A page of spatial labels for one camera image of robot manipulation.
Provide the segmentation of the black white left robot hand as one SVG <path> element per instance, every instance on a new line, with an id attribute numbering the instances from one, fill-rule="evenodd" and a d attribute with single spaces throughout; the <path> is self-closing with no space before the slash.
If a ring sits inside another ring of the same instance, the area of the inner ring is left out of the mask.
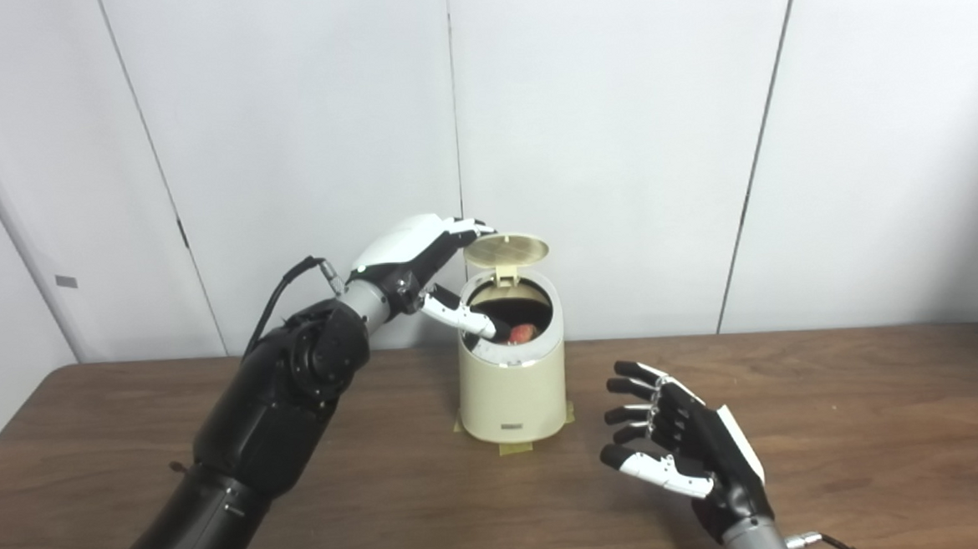
<path id="1" fill-rule="evenodd" d="M 423 313 L 460 332 L 507 340 L 510 324 L 476 313 L 458 295 L 435 283 L 461 249 L 495 228 L 478 219 L 411 216 L 366 247 L 351 267 L 339 300 L 362 319 L 366 334 L 399 316 Z"/>

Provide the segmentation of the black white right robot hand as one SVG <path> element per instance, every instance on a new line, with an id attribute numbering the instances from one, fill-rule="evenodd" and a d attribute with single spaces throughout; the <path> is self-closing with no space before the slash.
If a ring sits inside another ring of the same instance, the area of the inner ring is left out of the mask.
<path id="1" fill-rule="evenodd" d="M 618 428 L 604 465 L 689 499 L 719 544 L 736 525 L 775 520 L 762 463 L 724 404 L 711 408 L 674 375 L 632 360 L 614 363 L 606 389 L 638 403 L 604 413 Z"/>

